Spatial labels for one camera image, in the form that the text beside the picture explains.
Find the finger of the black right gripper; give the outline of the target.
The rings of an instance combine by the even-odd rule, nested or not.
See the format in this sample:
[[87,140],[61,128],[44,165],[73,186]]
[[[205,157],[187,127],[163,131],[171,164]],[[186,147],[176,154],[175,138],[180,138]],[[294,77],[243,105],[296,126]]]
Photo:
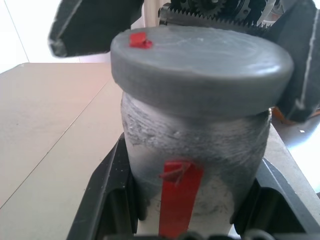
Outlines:
[[320,107],[320,1],[296,0],[263,37],[294,62],[277,107],[287,120],[305,122]]
[[61,0],[48,35],[58,58],[108,53],[113,38],[142,16],[144,0]]

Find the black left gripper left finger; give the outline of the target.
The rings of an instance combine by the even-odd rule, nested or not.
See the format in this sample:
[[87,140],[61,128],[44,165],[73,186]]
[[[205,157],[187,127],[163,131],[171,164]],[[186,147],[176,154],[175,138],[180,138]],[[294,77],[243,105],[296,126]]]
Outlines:
[[138,240],[134,235],[147,206],[121,134],[92,173],[66,240]]

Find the red tape strip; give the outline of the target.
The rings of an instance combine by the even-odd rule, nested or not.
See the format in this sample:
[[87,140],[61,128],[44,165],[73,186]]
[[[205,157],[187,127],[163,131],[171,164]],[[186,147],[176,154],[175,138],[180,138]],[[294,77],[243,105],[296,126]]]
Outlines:
[[158,234],[176,238],[189,228],[204,170],[190,161],[167,161],[162,179]]

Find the small red tape piece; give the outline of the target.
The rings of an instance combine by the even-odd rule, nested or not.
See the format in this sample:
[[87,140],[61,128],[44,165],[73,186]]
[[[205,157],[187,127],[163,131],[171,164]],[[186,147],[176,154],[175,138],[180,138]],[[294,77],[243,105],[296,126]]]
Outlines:
[[141,31],[130,34],[129,46],[131,48],[149,49],[153,46],[153,42],[147,38],[145,32]]

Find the grey jar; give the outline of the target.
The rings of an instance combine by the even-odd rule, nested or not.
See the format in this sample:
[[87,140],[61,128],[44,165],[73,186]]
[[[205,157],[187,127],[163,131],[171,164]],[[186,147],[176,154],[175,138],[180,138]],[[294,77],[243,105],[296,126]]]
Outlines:
[[264,156],[271,112],[238,119],[186,117],[124,93],[121,115],[142,207],[138,234],[159,232],[166,161],[192,161],[204,170],[188,229],[204,236],[227,234]]

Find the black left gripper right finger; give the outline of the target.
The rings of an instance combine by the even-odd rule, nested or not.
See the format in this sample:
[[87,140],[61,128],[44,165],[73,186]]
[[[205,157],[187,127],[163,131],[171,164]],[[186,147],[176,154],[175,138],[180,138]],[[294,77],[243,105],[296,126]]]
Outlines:
[[265,158],[233,225],[241,237],[264,232],[274,240],[320,240],[320,224],[282,173]]

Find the grey jar lid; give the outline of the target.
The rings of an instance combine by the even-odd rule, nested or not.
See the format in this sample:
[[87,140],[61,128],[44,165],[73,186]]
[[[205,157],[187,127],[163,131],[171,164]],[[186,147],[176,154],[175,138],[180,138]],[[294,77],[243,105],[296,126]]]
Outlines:
[[[129,46],[145,32],[148,49]],[[289,53],[260,37],[206,27],[127,30],[111,43],[114,81],[134,99],[187,116],[256,115],[276,105],[294,70]]]

